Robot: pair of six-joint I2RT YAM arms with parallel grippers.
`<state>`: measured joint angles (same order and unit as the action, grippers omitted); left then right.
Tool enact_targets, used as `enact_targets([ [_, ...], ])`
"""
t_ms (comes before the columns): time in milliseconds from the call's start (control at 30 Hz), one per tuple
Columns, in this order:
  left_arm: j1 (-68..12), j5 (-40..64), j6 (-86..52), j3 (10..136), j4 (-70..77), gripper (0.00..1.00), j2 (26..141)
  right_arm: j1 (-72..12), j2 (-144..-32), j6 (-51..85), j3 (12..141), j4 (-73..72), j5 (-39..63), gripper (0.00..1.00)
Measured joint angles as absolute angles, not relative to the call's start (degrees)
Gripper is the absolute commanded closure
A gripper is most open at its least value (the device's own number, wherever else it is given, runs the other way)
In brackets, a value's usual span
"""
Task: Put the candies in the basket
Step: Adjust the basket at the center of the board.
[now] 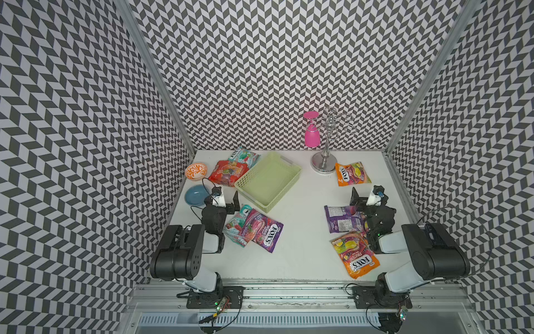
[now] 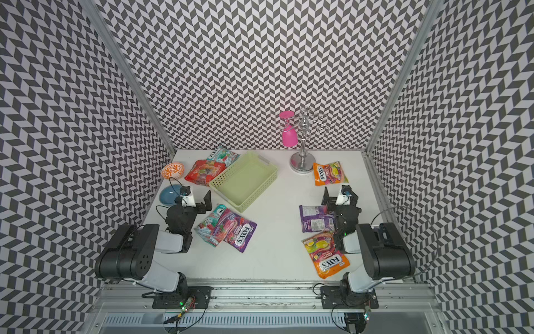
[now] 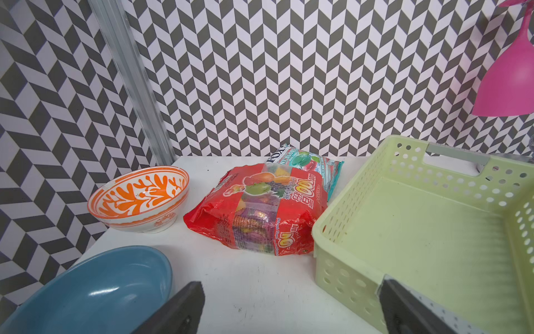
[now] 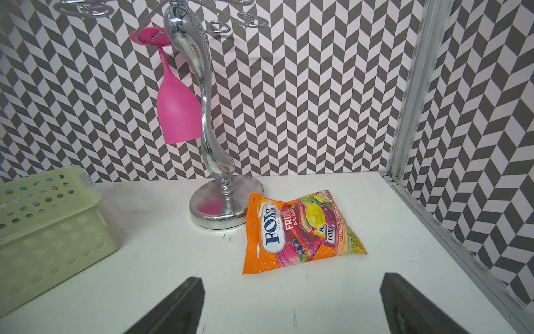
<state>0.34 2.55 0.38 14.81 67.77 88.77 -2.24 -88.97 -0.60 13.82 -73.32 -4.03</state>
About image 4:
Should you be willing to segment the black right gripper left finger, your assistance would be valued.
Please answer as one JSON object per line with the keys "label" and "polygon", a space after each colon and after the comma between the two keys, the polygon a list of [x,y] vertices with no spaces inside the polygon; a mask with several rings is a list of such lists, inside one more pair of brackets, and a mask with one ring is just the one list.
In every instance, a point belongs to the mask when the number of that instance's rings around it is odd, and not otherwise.
{"label": "black right gripper left finger", "polygon": [[125,333],[197,333],[204,306],[201,278],[187,278]]}

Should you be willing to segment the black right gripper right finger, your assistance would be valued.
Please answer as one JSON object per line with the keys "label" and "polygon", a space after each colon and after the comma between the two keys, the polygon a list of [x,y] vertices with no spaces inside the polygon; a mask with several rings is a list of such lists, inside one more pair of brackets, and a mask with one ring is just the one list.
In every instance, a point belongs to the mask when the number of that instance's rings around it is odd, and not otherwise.
{"label": "black right gripper right finger", "polygon": [[391,333],[467,332],[400,274],[384,275],[380,295]]}

